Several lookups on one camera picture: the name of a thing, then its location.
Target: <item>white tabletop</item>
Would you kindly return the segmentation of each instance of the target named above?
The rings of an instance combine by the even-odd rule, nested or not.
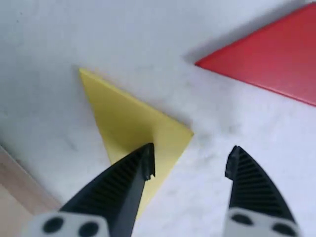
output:
[[[195,136],[135,237],[221,236],[242,146],[315,236],[316,108],[195,67],[304,0],[10,0],[0,7],[0,143],[66,202],[108,167],[77,75],[91,69]]]

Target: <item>black hole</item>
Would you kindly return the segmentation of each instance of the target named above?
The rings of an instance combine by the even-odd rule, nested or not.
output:
[[[92,237],[98,233],[99,226],[95,222],[87,222],[83,224],[79,229],[79,235],[81,237]]]
[[[51,234],[60,230],[63,226],[64,220],[61,217],[54,217],[46,221],[43,226],[43,231],[47,234]]]
[[[295,231],[288,225],[282,223],[276,223],[273,225],[272,230],[287,236],[297,236]]]
[[[246,215],[235,214],[234,216],[231,217],[231,219],[241,224],[253,226],[252,220]]]

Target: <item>yellow plastic piece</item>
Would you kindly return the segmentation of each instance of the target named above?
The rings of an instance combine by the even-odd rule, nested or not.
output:
[[[146,143],[154,143],[156,177],[145,183],[137,214],[139,217],[188,145],[193,133],[101,77],[84,69],[79,72],[112,164]]]

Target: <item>ribbed rubber pad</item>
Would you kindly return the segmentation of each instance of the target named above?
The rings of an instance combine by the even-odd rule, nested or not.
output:
[[[225,176],[233,180],[229,207],[240,207],[295,222],[271,179],[241,147],[235,146],[229,154]]]
[[[120,227],[118,222],[134,224],[145,181],[151,175],[155,175],[155,155],[154,145],[148,143],[101,173],[61,211],[103,216],[110,232],[128,229],[128,224]]]

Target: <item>red triangle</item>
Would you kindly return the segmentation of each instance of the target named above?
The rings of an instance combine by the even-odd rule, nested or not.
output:
[[[316,2],[196,65],[316,106]]]

